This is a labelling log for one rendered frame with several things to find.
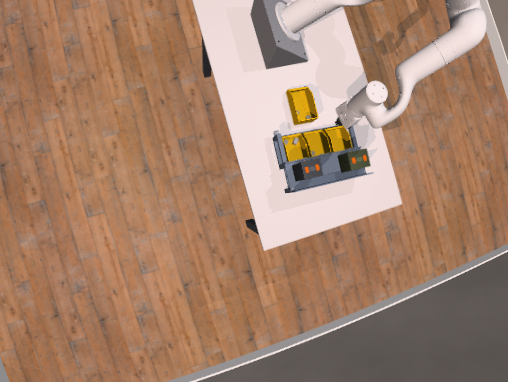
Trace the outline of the dark grey metal shelf rack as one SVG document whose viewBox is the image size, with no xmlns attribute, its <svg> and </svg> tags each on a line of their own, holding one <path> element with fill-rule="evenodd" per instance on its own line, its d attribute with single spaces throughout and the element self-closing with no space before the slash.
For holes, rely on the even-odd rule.
<svg viewBox="0 0 508 382">
<path fill-rule="evenodd" d="M 277 160 L 278 160 L 279 169 L 280 170 L 284 169 L 284 173 L 285 173 L 285 177 L 286 177 L 286 181 L 287 181 L 288 188 L 284 189 L 285 193 L 299 192 L 299 191 L 303 191 L 303 190 L 307 190 L 307 189 L 311 189 L 311 188 L 315 188 L 315 187 L 319 187 L 319 186 L 324 186 L 324 185 L 328 185 L 328 184 L 332 184 L 332 183 L 336 183 L 336 182 L 340 182 L 340 181 L 344 181 L 344 180 L 349 180 L 349 179 L 353 179 L 353 178 L 357 178 L 357 177 L 361 177 L 361 176 L 365 176 L 365 175 L 374 173 L 374 172 L 372 172 L 372 173 L 365 174 L 366 173 L 365 168 L 341 173 L 338 155 L 344 154 L 347 152 L 351 152 L 351 151 L 361 150 L 361 146 L 358 147 L 353 126 L 349 129 L 349 134 L 350 134 L 353 148 L 345 149 L 345 150 L 341 150 L 341 151 L 336 151 L 336 152 L 332 152 L 332 153 L 326 153 L 326 154 L 322 154 L 322 155 L 318 155 L 318 156 L 298 159 L 298 160 L 294 160 L 294 161 L 290 161 L 290 162 L 287 162 L 287 158 L 286 158 L 286 154 L 285 154 L 285 150 L 284 150 L 284 145 L 283 145 L 283 141 L 281 138 L 281 133 L 277 134 L 278 131 L 279 130 L 275 130 L 273 132 L 274 137 L 272 139 L 273 139 L 274 148 L 275 148 L 275 152 L 276 152 L 276 156 L 277 156 Z M 345 151 L 345 152 L 343 152 L 343 151 Z M 306 180 L 295 181 L 292 166 L 297 163 L 316 159 L 316 158 L 320 158 L 323 175 L 314 177 L 314 178 L 310 178 L 310 179 L 306 179 Z M 361 175 L 361 174 L 363 174 L 363 175 Z M 356 176 L 356 175 L 359 175 L 359 176 Z M 355 177 L 353 177 L 353 176 L 355 176 Z M 349 177 L 351 177 L 351 178 L 349 178 Z M 345 179 L 345 178 L 347 178 L 347 179 Z M 336 181 L 336 180 L 338 180 L 338 181 Z M 332 182 L 332 181 L 334 181 L 334 182 Z M 330 182 L 330 183 L 328 183 L 328 182 Z M 324 184 L 324 183 L 326 183 L 326 184 Z"/>
</svg>

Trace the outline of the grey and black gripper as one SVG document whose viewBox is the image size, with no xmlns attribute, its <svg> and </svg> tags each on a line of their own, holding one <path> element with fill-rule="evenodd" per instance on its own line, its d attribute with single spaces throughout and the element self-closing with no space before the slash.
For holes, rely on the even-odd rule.
<svg viewBox="0 0 508 382">
<path fill-rule="evenodd" d="M 347 103 L 349 101 L 350 100 L 345 101 L 344 103 L 342 103 L 341 105 L 339 105 L 336 108 L 336 113 L 337 113 L 339 118 L 336 119 L 335 124 L 336 125 L 338 125 L 338 124 L 341 125 L 342 124 L 344 126 L 344 128 L 346 128 L 346 129 L 347 128 L 350 129 L 353 125 L 357 124 L 357 122 L 362 119 L 362 117 L 361 118 L 355 118 L 352 115 L 350 116 L 350 113 L 347 110 Z"/>
</svg>

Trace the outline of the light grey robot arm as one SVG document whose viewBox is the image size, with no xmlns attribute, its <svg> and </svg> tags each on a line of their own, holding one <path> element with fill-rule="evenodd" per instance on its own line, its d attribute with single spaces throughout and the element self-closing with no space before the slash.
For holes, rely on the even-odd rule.
<svg viewBox="0 0 508 382">
<path fill-rule="evenodd" d="M 300 38 L 299 31 L 301 29 L 335 9 L 344 6 L 361 6 L 372 1 L 296 0 L 286 5 L 278 2 L 275 12 L 285 34 L 296 42 Z M 379 81 L 371 81 L 354 97 L 350 97 L 352 99 L 347 103 L 350 115 L 355 118 L 365 115 L 373 128 L 383 127 L 405 111 L 416 83 L 467 53 L 481 42 L 486 32 L 486 16 L 481 8 L 480 0 L 445 0 L 445 2 L 450 30 L 395 68 L 399 86 L 399 97 L 395 105 L 386 109 L 383 102 L 388 96 L 387 88 Z"/>
</svg>

